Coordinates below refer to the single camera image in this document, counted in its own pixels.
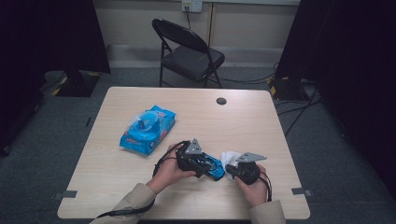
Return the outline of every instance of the light wooden tabletop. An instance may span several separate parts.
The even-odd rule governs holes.
[[[226,105],[216,100],[223,97]],[[176,124],[149,156],[120,147],[120,138],[134,116],[158,105],[175,112]],[[273,101],[267,91],[110,88],[81,153],[63,198],[60,218],[95,218],[110,211],[137,183],[147,183],[154,164],[168,146],[196,138],[203,151],[220,159],[221,152],[253,152],[268,159],[273,200],[280,200],[287,219],[306,219],[310,211]],[[248,203],[235,183],[224,176],[181,180],[157,196],[143,219],[248,219]]]

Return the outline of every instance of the electrical outlet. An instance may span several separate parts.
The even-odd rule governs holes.
[[[181,11],[202,12],[202,1],[182,1]]]
[[[181,11],[192,11],[192,3],[191,1],[181,1]]]

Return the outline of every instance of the wet wipes package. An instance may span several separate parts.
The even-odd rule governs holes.
[[[176,114],[155,105],[136,115],[120,140],[120,146],[149,155],[175,125]]]

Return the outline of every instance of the black cable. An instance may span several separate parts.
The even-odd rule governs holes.
[[[276,70],[277,70],[277,66],[278,66],[278,65],[279,65],[279,63],[275,63],[274,66],[273,66],[273,67],[274,67],[275,73],[276,73]]]
[[[304,101],[286,101],[286,102],[281,102],[278,104],[275,104],[275,107],[279,106],[279,105],[284,105],[284,104],[305,104]]]
[[[186,10],[186,14],[187,14],[187,21],[189,22],[189,30],[191,30],[190,27],[190,8],[189,7],[184,7],[184,9]]]
[[[41,89],[40,91],[46,91],[47,89],[53,87],[56,83],[58,83],[62,79],[63,76],[64,76],[64,71],[62,72],[62,75],[54,83],[50,84],[48,87]]]
[[[163,161],[168,160],[168,159],[175,159],[175,157],[169,157],[167,158],[167,156],[172,152],[172,150],[174,150],[175,148],[177,148],[178,146],[182,145],[182,144],[186,144],[188,143],[188,141],[182,141],[179,142],[177,144],[175,144],[173,147],[169,148],[165,154],[163,154],[163,156],[160,158],[160,160],[157,162],[157,164],[155,164],[155,168],[154,168],[154,172],[152,174],[152,176],[155,176],[157,174],[158,169],[160,168],[161,164],[163,163]],[[150,203],[148,206],[146,207],[142,207],[142,208],[136,208],[136,209],[126,209],[126,210],[117,210],[117,211],[110,211],[110,212],[106,212],[103,213],[102,215],[100,215],[99,217],[114,217],[114,216],[129,216],[129,215],[135,215],[135,214],[141,214],[141,213],[146,213],[153,205],[154,205],[155,199],[152,201],[152,203]]]
[[[264,172],[261,172],[262,174],[265,175],[265,177],[267,178],[268,181],[264,180],[262,177],[259,176],[259,179],[265,184],[265,186],[268,189],[268,195],[267,195],[267,202],[271,202],[272,201],[272,184],[271,184],[271,180],[268,177],[268,175]]]
[[[289,128],[285,131],[285,137],[289,134],[289,131],[290,131],[291,128],[294,126],[294,124],[297,122],[297,119],[298,119],[298,118],[304,113],[304,111],[311,105],[312,101],[313,101],[314,98],[315,98],[315,94],[317,93],[317,90],[318,90],[318,87],[315,88],[314,93],[312,93],[311,99],[309,100],[309,102],[308,102],[305,106],[298,108],[298,109],[302,109],[302,111],[300,111],[300,113],[299,113],[299,114],[297,115],[297,117],[294,119],[293,123],[292,123],[292,124],[289,126]]]
[[[229,78],[220,78],[220,79],[225,80],[225,81],[240,83],[240,84],[262,84],[262,83],[267,83],[267,81],[262,81],[262,80],[265,80],[265,79],[273,76],[274,74],[275,73],[268,75],[266,77],[261,77],[258,79],[251,79],[251,80],[236,80],[236,79],[229,79]]]
[[[310,104],[310,105],[315,105],[315,104],[317,104],[320,101],[321,101],[321,97],[319,99],[317,99],[314,103]],[[294,108],[294,109],[291,109],[291,110],[282,111],[282,112],[278,113],[277,115],[279,116],[279,115],[283,115],[283,114],[286,114],[286,113],[289,113],[289,112],[292,112],[292,111],[301,110],[301,109],[304,109],[307,106],[309,106],[309,104],[301,106],[301,107],[298,107],[298,108]]]
[[[167,160],[168,158],[166,158],[175,148],[177,148],[180,145],[184,145],[184,144],[188,144],[189,141],[181,141],[177,144],[175,144],[174,146],[172,146],[171,148],[169,148],[165,154],[163,154],[163,156],[157,161],[157,164],[154,165],[154,171],[152,172],[152,176],[155,176],[158,172],[158,169],[160,169],[161,164],[163,164],[163,161]]]

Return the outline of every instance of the black folding chair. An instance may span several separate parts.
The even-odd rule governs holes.
[[[211,80],[219,84],[222,88],[217,69],[224,63],[223,53],[209,48],[206,42],[195,32],[163,19],[154,19],[152,27],[162,41],[160,87],[163,83],[163,68],[167,68],[183,77],[195,82]],[[171,49],[166,42],[170,40],[179,44],[179,47]],[[214,74],[216,80],[209,79]]]

